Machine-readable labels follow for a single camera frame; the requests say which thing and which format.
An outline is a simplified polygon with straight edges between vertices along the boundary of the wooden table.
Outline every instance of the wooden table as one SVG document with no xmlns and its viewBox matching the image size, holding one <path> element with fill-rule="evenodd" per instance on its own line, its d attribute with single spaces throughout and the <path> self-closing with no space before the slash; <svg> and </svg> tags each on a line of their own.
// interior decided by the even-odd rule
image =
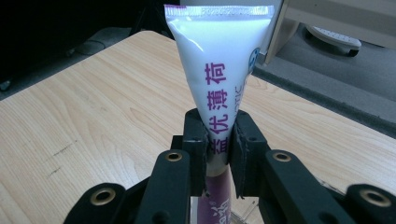
<svg viewBox="0 0 396 224">
<path fill-rule="evenodd" d="M 175 42 L 152 32 L 3 100 L 0 222 L 62 223 L 94 185 L 138 183 L 192 108 Z M 396 194 L 395 139 L 253 76 L 241 109 L 272 148 L 336 188 L 364 182 Z"/>
</svg>

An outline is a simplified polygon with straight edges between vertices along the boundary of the purple label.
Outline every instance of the purple label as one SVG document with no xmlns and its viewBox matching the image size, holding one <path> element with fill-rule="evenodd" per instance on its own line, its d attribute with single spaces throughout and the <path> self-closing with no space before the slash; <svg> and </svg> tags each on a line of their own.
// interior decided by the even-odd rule
<svg viewBox="0 0 396 224">
<path fill-rule="evenodd" d="M 230 171 L 206 177 L 209 197 L 198 199 L 198 224 L 229 224 L 231 221 Z"/>
</svg>

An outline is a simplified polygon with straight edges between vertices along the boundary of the toothpaste tube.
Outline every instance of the toothpaste tube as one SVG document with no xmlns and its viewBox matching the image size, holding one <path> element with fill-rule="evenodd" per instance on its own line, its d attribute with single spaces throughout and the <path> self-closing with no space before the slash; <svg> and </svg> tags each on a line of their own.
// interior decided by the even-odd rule
<svg viewBox="0 0 396 224">
<path fill-rule="evenodd" d="M 230 135 L 273 15 L 272 6 L 165 5 L 166 21 L 211 143 L 206 167 L 210 197 L 199 199 L 198 223 L 230 223 Z"/>
</svg>

